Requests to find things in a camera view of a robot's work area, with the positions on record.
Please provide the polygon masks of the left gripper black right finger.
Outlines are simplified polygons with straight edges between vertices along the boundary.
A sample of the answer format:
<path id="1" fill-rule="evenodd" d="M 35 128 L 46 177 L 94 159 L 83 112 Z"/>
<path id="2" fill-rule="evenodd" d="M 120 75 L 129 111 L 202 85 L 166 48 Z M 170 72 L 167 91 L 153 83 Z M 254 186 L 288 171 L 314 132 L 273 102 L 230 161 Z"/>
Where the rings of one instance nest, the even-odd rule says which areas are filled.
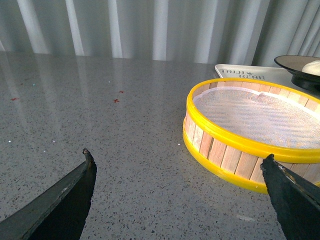
<path id="1" fill-rule="evenodd" d="M 320 238 L 320 188 L 275 161 L 260 165 L 271 204 L 288 240 Z"/>

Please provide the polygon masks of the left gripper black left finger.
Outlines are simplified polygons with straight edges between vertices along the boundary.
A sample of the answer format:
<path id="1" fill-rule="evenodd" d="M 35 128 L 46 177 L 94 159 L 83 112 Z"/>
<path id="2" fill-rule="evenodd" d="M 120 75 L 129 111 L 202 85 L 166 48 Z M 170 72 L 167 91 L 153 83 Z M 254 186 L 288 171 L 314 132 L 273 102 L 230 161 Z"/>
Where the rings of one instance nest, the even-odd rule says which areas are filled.
<path id="1" fill-rule="evenodd" d="M 85 162 L 0 223 L 2 240 L 78 240 L 91 208 L 97 165 L 87 148 Z"/>

